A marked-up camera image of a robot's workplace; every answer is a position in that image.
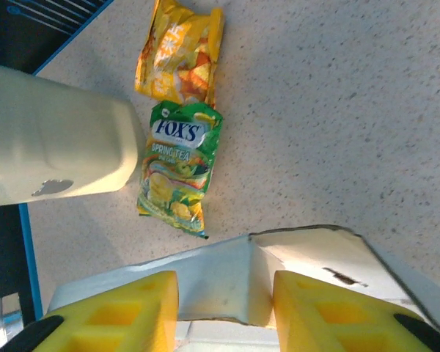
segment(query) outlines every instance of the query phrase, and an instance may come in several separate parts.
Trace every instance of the blue edge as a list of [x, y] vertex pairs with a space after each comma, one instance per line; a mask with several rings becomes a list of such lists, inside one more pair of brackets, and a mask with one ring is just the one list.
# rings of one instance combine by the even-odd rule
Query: blue edge
[[[96, 11], [93, 16], [88, 18], [88, 20], [81, 26], [70, 38], [67, 39], [65, 43], [51, 56], [49, 57], [39, 68], [33, 73], [33, 75], [37, 75], [60, 51], [62, 51], [65, 46], [68, 45], [77, 35], [80, 34], [83, 29], [88, 26], [91, 21], [93, 21], [102, 11], [104, 11], [113, 0], [107, 0], [103, 6], [101, 6], [98, 11]], [[34, 255], [34, 247], [32, 244], [32, 232], [31, 232], [31, 224], [29, 222], [29, 212], [28, 205], [26, 203], [22, 203], [18, 205], [20, 210], [20, 218], [21, 218], [21, 231], [23, 232], [23, 242], [24, 242], [24, 251], [26, 254], [26, 262], [28, 264], [28, 272], [29, 272], [29, 281], [31, 283], [31, 295], [32, 302], [34, 305], [34, 313], [36, 315], [36, 320], [41, 319], [43, 316], [43, 303], [41, 301], [41, 293], [39, 289], [39, 280], [37, 278], [37, 266], [36, 266], [36, 257]]]

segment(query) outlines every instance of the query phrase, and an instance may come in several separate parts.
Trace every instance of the yellow snack bag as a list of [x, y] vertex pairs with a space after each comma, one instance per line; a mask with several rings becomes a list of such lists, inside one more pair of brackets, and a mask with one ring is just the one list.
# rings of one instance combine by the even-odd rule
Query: yellow snack bag
[[152, 25], [140, 53], [135, 90], [158, 100], [214, 105], [214, 80], [224, 16], [197, 15], [175, 0], [155, 0]]

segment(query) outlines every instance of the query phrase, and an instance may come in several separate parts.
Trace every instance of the candy wrapper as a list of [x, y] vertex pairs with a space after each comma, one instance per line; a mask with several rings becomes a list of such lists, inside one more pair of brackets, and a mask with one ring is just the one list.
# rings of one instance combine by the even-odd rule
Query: candy wrapper
[[153, 108], [137, 208], [207, 238], [200, 205], [212, 175], [221, 115], [204, 103]]
[[219, 8], [197, 15], [175, 0], [156, 0], [137, 62], [135, 90], [159, 100], [213, 106], [213, 73], [223, 26]]

